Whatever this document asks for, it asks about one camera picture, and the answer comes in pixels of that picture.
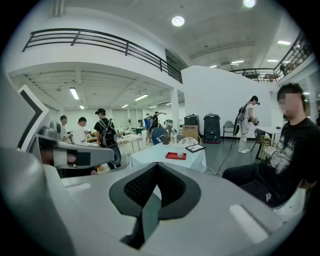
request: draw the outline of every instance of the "red tray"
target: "red tray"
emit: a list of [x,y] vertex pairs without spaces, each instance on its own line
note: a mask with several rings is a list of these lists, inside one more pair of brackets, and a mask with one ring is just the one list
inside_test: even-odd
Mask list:
[[186,153],[183,153],[183,157],[178,157],[178,153],[168,152],[168,154],[166,154],[165,158],[168,158],[168,159],[177,159],[177,160],[186,160],[187,154],[186,154]]

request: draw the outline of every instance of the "black t-shirt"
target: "black t-shirt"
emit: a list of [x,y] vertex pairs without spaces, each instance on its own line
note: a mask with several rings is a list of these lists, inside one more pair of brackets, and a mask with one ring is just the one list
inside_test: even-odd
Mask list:
[[[108,120],[107,118],[102,118],[101,121],[102,121],[106,126],[109,125],[109,120]],[[95,125],[94,125],[94,129],[95,129],[97,132],[100,132],[100,133],[102,133],[102,131],[104,130],[104,125],[101,124],[101,121],[96,122]]]
[[157,114],[154,114],[152,119],[153,119],[152,128],[158,127],[158,116],[157,116]]
[[296,125],[288,122],[282,128],[277,150],[260,163],[258,175],[278,200],[285,201],[302,179],[309,183],[319,179],[319,153],[319,128],[308,118]]

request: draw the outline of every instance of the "backpack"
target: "backpack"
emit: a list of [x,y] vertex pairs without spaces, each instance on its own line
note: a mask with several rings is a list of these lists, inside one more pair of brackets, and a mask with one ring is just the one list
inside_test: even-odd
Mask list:
[[116,144],[116,130],[111,127],[112,122],[109,120],[108,125],[106,125],[102,120],[100,120],[99,123],[103,126],[103,130],[100,133],[100,142],[105,147],[109,147]]

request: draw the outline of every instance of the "metal railing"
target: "metal railing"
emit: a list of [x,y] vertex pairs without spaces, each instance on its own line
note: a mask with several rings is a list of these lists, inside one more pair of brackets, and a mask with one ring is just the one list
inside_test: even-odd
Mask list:
[[180,70],[176,70],[153,52],[119,36],[90,29],[51,28],[33,31],[22,52],[32,47],[50,44],[90,45],[115,50],[124,53],[125,56],[133,56],[147,62],[182,83]]
[[301,32],[275,68],[245,68],[230,70],[230,72],[241,74],[257,82],[277,82],[296,69],[312,53],[311,45]]

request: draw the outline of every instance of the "cardboard box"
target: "cardboard box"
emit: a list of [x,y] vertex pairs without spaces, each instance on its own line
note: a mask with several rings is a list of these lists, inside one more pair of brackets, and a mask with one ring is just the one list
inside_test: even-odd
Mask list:
[[182,135],[186,137],[194,138],[198,141],[198,125],[183,125]]

